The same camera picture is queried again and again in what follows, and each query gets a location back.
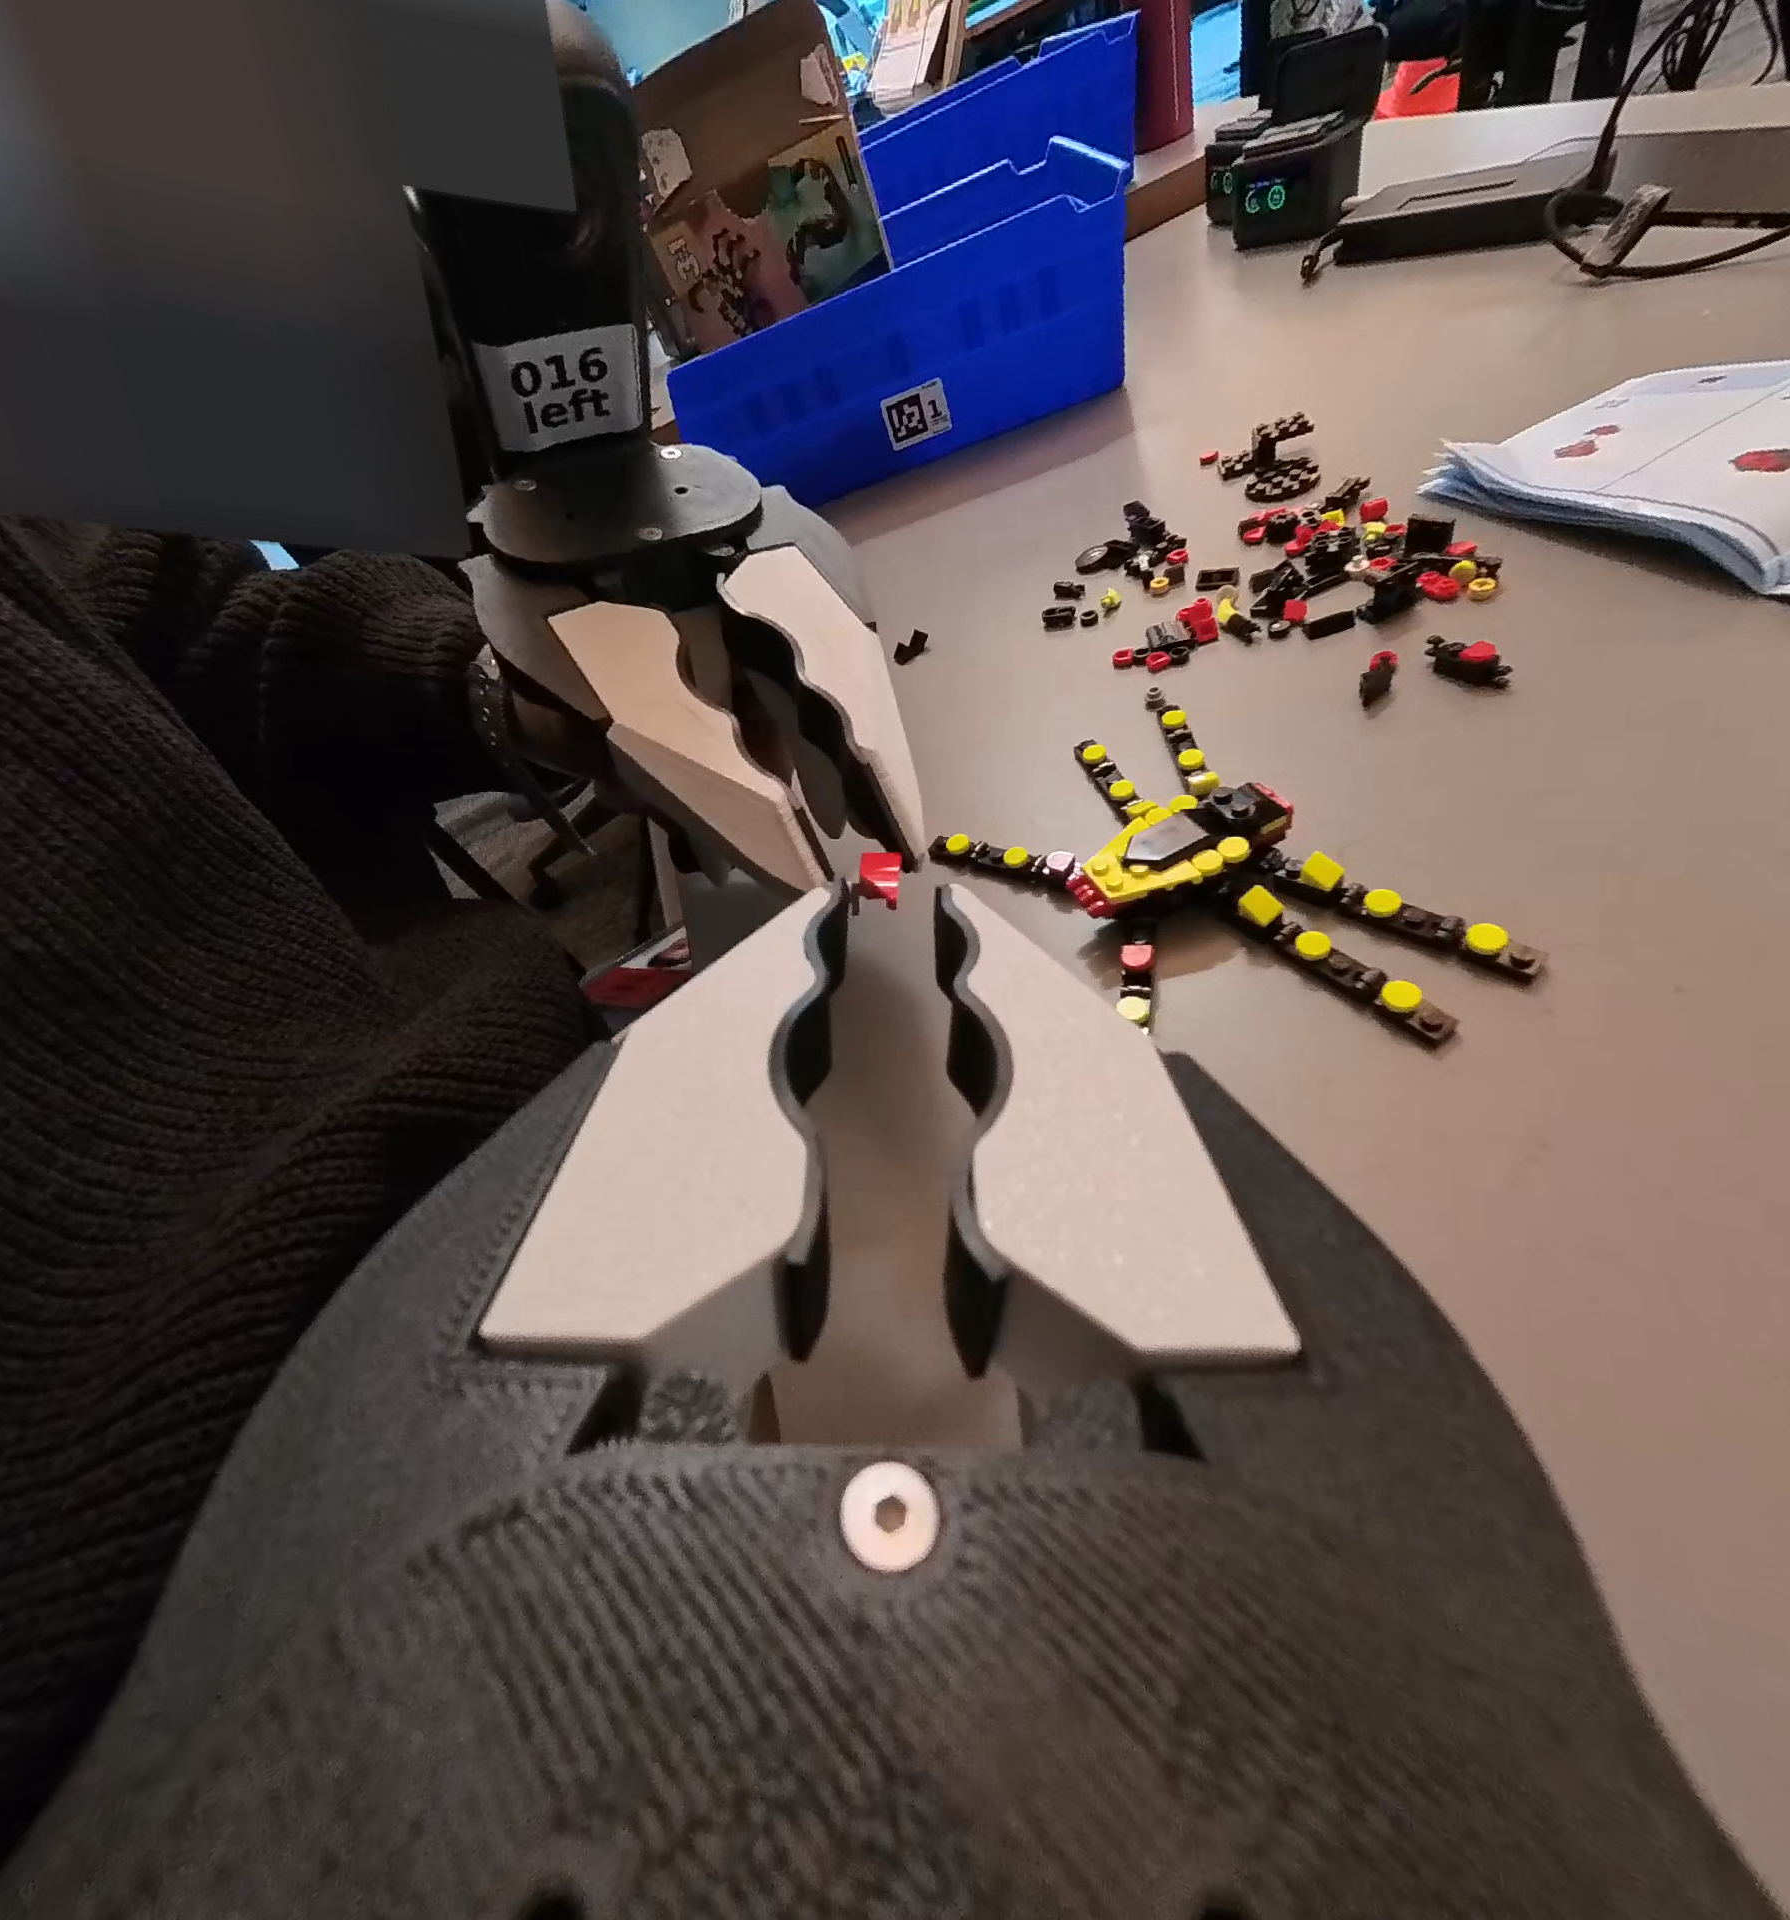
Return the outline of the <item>blue plastic bin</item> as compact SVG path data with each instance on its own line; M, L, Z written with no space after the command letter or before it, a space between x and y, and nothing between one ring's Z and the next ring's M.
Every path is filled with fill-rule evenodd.
M669 374L680 440L820 505L1117 389L1128 181L1056 137L898 209L893 270Z
M996 163L1037 164L1057 137L1130 163L1135 94L1136 16L1121 13L1050 35L1031 57L1004 57L874 123L860 153L882 211Z

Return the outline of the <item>pile of loose lego pieces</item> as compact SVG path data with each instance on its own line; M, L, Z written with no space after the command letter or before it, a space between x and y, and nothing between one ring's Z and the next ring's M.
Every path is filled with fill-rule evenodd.
M1130 496L1117 524L1051 579L1037 629L1104 636L1121 622L1128 634L1104 644L1110 671L1165 676L1223 644L1376 639L1499 594L1504 560L1464 539L1455 518L1401 515L1363 473L1323 488L1312 435L1312 416L1288 412L1257 424L1239 449L1198 457L1241 492L1236 560L1219 560L1178 515Z

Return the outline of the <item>person's black sweater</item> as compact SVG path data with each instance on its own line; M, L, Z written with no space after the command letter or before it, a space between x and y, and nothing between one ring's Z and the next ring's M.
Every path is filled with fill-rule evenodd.
M0 1865L300 1332L587 1041L422 846L494 781L457 715L252 790L161 710L0 722Z

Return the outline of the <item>maroon bottle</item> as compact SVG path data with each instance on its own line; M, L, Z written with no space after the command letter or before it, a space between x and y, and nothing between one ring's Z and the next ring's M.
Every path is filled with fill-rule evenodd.
M1132 151L1170 149L1194 132L1194 2L1141 0L1135 26Z

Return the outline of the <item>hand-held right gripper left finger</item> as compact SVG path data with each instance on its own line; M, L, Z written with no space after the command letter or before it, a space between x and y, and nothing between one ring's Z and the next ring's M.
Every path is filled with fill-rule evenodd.
M773 1376L828 1318L832 1202L808 1111L832 1070L851 908L801 894L613 1043L474 1330L503 1383L780 1431Z

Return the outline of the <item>yellow black lego spider model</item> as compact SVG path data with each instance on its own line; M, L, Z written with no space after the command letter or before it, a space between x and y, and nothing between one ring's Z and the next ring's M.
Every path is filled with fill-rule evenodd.
M1170 801L1149 799L1106 743L1078 741L1075 764L1116 818L1116 833L1098 852L1039 852L966 830L931 844L938 867L1065 894L1114 929L1120 1019L1153 1025L1160 926L1192 909L1219 917L1290 971L1424 1048L1451 1043L1457 1019L1410 977L1357 957L1326 927L1302 919L1303 905L1519 985L1545 975L1548 957L1504 923L1444 913L1391 887L1357 880L1323 852L1284 852L1292 805L1264 783L1221 779L1188 714L1158 686L1145 691L1145 708L1180 790Z

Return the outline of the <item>grey flat case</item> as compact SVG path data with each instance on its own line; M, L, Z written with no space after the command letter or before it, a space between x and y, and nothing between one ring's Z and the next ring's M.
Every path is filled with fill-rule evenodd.
M1601 191L1620 204L1644 186L1684 225L1790 222L1790 82L1625 105Z

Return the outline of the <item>cardboard box with colourful print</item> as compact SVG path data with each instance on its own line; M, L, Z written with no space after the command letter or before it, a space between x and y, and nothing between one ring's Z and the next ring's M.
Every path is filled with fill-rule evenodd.
M631 97L650 317L673 363L893 270L818 3L749 8L635 82Z

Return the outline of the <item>black flat device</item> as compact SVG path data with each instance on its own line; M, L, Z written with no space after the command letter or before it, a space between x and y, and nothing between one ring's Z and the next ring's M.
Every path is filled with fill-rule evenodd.
M1562 231L1568 211L1606 197L1619 144L1552 147L1537 157L1380 187L1349 209L1334 232L1336 265L1537 244Z

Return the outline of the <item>lego instruction booklet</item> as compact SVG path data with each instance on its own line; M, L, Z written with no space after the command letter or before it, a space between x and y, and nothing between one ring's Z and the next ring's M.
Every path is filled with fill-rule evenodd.
M1419 492L1671 541L1790 597L1790 358L1655 372L1501 444L1446 444Z

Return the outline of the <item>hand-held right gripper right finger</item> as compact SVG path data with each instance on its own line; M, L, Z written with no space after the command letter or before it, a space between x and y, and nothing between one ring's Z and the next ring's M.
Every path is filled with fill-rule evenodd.
M931 908L966 1131L943 1299L1021 1431L1143 1431L1184 1383L1284 1383L1292 1310L1158 1049L967 884Z

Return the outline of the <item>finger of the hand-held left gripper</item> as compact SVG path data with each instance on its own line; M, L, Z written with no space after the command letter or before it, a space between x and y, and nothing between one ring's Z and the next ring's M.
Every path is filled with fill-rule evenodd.
M854 828L915 871L931 833L880 637L793 545L744 554L718 596L733 659L816 826Z
M787 785L747 755L734 715L683 675L684 637L669 612L587 603L547 629L606 714L604 737L669 815L728 863L782 888L832 880Z

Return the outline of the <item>person's left forearm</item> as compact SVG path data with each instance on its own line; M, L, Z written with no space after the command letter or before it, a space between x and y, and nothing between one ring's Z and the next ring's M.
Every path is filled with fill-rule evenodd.
M0 791L31 818L116 781L149 823L262 817L378 944L461 908L432 810L497 783L484 642L417 558L294 570L248 541L0 515Z

